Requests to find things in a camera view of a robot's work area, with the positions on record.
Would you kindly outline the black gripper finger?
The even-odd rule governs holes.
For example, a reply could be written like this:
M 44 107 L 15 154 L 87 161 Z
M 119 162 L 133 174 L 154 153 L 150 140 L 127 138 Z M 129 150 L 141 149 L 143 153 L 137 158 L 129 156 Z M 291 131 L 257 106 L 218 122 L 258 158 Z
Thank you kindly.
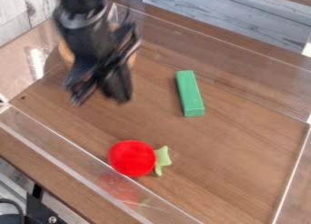
M 113 66 L 101 76 L 99 88 L 118 103 L 127 103 L 133 96 L 131 73 L 127 65 Z
M 97 90 L 98 68 L 98 66 L 86 68 L 75 65 L 65 78 L 63 87 L 71 93 L 71 103 L 75 107 L 81 107 L 86 103 Z

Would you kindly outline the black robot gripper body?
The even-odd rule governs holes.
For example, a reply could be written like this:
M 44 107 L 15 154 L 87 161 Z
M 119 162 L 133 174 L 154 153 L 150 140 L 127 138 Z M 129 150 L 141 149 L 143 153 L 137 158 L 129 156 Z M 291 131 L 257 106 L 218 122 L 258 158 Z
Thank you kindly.
M 54 11 L 57 27 L 74 54 L 74 65 L 66 82 L 130 82 L 129 60 L 135 54 L 141 38 L 137 24 L 115 25 L 107 5 L 101 4 L 85 13 L 61 4 Z

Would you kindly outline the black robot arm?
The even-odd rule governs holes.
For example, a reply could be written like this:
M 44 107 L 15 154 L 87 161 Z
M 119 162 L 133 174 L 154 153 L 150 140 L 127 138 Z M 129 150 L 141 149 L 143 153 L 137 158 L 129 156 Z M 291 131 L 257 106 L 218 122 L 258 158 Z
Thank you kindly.
M 54 20 L 74 56 L 63 80 L 73 104 L 82 106 L 97 90 L 121 104 L 130 102 L 130 60 L 142 42 L 137 24 L 113 23 L 107 0 L 61 0 Z

